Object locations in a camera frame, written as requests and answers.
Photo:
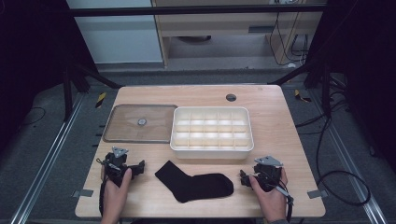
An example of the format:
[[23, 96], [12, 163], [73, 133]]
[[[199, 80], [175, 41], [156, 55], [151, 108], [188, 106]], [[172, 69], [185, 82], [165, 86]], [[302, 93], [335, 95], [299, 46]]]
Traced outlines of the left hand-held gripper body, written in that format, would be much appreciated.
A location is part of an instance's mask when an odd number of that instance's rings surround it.
[[105, 158], [101, 161], [97, 159], [104, 166], [105, 177], [108, 177], [118, 187], [121, 186], [125, 172], [130, 169], [132, 171], [132, 179], [137, 174], [136, 165], [127, 165], [128, 149], [113, 147], [111, 152], [108, 152]]

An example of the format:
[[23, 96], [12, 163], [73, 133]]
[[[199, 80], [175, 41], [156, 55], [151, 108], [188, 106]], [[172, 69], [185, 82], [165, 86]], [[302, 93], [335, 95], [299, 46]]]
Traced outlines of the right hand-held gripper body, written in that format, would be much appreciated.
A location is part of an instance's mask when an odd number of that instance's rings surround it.
[[264, 156], [254, 160], [253, 167], [256, 179], [265, 192], [271, 191], [279, 184], [283, 163], [272, 156]]

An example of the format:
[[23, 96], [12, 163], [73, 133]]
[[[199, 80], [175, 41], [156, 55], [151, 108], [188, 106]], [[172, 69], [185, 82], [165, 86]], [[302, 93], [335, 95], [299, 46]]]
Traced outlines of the black sock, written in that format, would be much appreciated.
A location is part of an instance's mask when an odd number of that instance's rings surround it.
[[155, 176], [180, 203], [228, 197], [234, 191], [233, 182], [224, 174], [187, 175], [171, 161]]

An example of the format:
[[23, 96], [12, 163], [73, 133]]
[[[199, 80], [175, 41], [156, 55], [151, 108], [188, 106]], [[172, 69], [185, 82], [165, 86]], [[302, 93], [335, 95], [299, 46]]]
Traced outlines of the white compartment storage box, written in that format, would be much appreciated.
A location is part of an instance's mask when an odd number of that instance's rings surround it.
[[248, 110], [240, 106], [178, 107], [170, 148], [179, 159], [244, 160], [254, 148]]

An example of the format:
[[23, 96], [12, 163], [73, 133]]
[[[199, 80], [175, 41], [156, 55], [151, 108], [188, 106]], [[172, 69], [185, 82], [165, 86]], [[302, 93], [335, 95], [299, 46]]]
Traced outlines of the person's right hand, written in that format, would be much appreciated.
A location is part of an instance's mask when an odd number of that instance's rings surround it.
[[252, 175], [249, 176], [251, 187], [256, 194], [258, 199], [262, 215], [268, 222], [286, 219], [287, 220], [287, 199], [277, 189], [272, 189], [269, 192], [265, 192], [256, 178]]

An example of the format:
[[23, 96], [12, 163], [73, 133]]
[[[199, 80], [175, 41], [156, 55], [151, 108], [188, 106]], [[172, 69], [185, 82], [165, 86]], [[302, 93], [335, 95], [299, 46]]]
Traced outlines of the person's left hand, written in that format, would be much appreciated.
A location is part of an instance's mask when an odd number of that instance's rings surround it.
[[103, 194], [102, 219], [119, 220], [126, 204], [132, 171], [125, 172], [121, 186], [118, 187], [108, 178], [105, 178], [105, 189]]

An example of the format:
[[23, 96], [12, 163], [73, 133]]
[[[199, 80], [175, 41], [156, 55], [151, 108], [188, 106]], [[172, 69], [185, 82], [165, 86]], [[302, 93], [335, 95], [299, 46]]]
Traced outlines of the transparent box lid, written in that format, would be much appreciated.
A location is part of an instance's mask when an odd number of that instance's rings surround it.
[[176, 105], [116, 105], [103, 140], [109, 143], [167, 144]]

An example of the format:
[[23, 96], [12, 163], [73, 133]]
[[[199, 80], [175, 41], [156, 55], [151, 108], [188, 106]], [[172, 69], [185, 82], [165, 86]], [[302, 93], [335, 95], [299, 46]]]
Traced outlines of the grey tape piece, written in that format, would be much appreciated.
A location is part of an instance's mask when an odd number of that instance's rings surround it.
[[91, 197], [92, 195], [93, 195], [93, 190], [80, 189], [80, 190], [74, 190], [71, 196], [74, 198], [79, 198], [79, 197]]
[[328, 192], [326, 190], [320, 190], [320, 189], [316, 189], [316, 190], [311, 190], [307, 192], [307, 195], [310, 199], [314, 199], [314, 198], [326, 198], [329, 196]]

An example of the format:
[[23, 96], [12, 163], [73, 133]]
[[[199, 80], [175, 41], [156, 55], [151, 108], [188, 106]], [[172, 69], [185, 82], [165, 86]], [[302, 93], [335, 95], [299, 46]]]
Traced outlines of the black metal stand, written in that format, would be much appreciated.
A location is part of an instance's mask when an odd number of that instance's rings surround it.
[[64, 121], [69, 120], [73, 113], [73, 100], [71, 84], [74, 84], [78, 92], [88, 92], [90, 84], [85, 76], [92, 77], [95, 80], [105, 84], [111, 89], [121, 88], [121, 84], [117, 84], [79, 63], [70, 63], [63, 70], [63, 86], [64, 86]]
[[281, 86], [288, 80], [299, 76], [302, 73], [307, 73], [307, 77], [304, 80], [304, 85], [310, 89], [314, 88], [321, 82], [321, 108], [327, 118], [331, 116], [331, 105], [330, 105], [330, 66], [324, 61], [319, 59], [313, 59], [304, 65], [294, 69], [285, 76], [269, 82], [269, 85]]

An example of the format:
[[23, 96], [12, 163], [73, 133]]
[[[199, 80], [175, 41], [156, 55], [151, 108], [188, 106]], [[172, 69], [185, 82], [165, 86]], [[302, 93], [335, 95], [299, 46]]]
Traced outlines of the white cabinet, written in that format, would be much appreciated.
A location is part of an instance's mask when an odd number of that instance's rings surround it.
[[[151, 7], [150, 0], [66, 0], [71, 9]], [[75, 17], [96, 64], [161, 63], [154, 17]]]

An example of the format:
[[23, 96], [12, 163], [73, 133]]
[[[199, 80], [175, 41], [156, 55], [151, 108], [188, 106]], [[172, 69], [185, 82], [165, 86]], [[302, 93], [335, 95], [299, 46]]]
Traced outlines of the black curtain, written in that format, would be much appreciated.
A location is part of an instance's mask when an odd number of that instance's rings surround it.
[[0, 0], [0, 154], [35, 96], [63, 82], [58, 50], [50, 43], [53, 37], [77, 63], [96, 69], [77, 22], [44, 13], [68, 8], [66, 0]]
[[321, 50], [373, 147], [396, 173], [396, 0], [327, 0], [309, 58]]

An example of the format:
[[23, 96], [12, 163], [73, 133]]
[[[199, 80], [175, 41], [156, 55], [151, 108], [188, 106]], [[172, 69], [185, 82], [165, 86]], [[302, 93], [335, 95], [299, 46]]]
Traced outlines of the light wooden desk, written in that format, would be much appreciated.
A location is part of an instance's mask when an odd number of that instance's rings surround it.
[[[302, 5], [325, 4], [327, 0], [150, 0], [155, 7]], [[157, 15], [155, 17], [163, 58], [168, 58], [169, 41], [176, 36], [264, 34], [277, 63], [290, 60], [297, 35], [314, 35], [322, 13], [234, 13]]]

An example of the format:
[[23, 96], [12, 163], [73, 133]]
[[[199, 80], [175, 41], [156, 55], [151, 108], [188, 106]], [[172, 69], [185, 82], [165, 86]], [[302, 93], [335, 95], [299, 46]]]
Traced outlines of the black horizontal bar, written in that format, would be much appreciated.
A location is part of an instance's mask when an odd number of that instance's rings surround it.
[[73, 17], [102, 17], [102, 16], [318, 12], [318, 11], [326, 10], [327, 7], [328, 6], [326, 4], [302, 4], [302, 5], [79, 8], [79, 9], [66, 10], [64, 14]]

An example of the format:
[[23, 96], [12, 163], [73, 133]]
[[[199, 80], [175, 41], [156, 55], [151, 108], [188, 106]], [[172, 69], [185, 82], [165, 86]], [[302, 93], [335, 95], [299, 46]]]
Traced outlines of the metal floor rail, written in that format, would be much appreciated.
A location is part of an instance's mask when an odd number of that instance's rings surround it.
[[339, 132], [336, 130], [336, 127], [331, 123], [330, 119], [327, 116], [324, 116], [323, 121], [325, 122], [323, 131], [327, 131], [331, 142], [333, 144], [333, 148], [343, 165], [344, 170], [347, 173], [349, 181], [357, 194], [364, 209], [367, 217], [369, 218], [372, 224], [388, 224], [385, 215], [383, 214], [379, 204], [377, 203], [375, 196], [371, 193], [371, 197], [369, 195], [369, 188], [365, 187], [365, 182], [363, 180], [363, 176], [358, 166], [352, 160], [350, 154], [347, 152], [347, 147], [344, 144]]
[[76, 100], [72, 106], [72, 112], [69, 115], [69, 118], [66, 119], [59, 132], [57, 133], [55, 139], [53, 140], [49, 152], [47, 153], [45, 159], [41, 163], [39, 170], [35, 175], [35, 179], [28, 189], [27, 193], [23, 197], [18, 209], [13, 214], [9, 224], [25, 224], [28, 217], [31, 214], [33, 207], [37, 201], [38, 196], [40, 195], [44, 185], [48, 179], [48, 176], [52, 170], [53, 165], [55, 164], [59, 153], [61, 152], [64, 142], [72, 129], [72, 126], [76, 120], [76, 117], [81, 109], [81, 105], [85, 98], [85, 93], [78, 93], [76, 95]]

